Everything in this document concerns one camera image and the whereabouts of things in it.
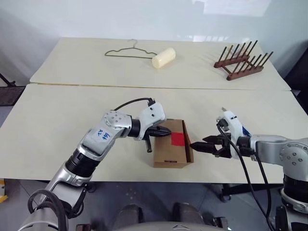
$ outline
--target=wire hanger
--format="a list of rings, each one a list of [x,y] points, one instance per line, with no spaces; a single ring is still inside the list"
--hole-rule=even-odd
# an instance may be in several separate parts
[[[107,51],[107,52],[105,53],[105,56],[151,59],[151,57],[108,54],[108,53],[110,53],[110,52],[120,52],[120,51],[123,51],[123,50],[130,50],[130,49],[135,49],[135,50],[143,51],[143,52],[145,52],[145,53],[147,53],[147,54],[154,54],[154,55],[157,55],[157,54],[154,53],[154,52],[147,52],[146,50],[143,50],[143,49],[140,49],[140,48],[136,48],[136,44],[137,44],[137,42],[138,42],[137,40],[135,40],[135,39],[130,39],[130,40],[128,40],[128,42],[129,42],[129,41],[135,41],[135,43],[134,43],[134,45],[133,45],[132,47],[122,48],[122,49],[119,49],[118,51],[115,51],[115,50]]]

